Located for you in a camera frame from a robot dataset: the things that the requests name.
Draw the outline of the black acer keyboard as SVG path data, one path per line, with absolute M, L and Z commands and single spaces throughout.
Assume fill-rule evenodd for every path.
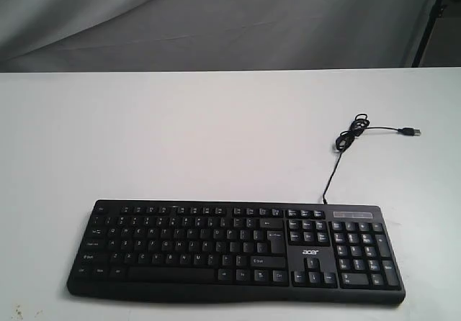
M 97 201 L 68 280 L 139 302 L 352 302 L 406 296 L 376 206 Z

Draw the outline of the black stand pole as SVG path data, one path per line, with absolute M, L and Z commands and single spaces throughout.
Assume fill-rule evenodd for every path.
M 435 21 L 439 17 L 442 6 L 442 0 L 426 0 L 424 7 L 418 17 L 416 31 L 411 50 L 410 67 L 418 68 L 424 56 L 426 46 L 431 37 Z

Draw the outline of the grey backdrop cloth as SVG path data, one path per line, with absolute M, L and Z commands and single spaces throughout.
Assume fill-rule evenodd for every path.
M 437 2 L 1 0 L 1 70 L 409 67 Z

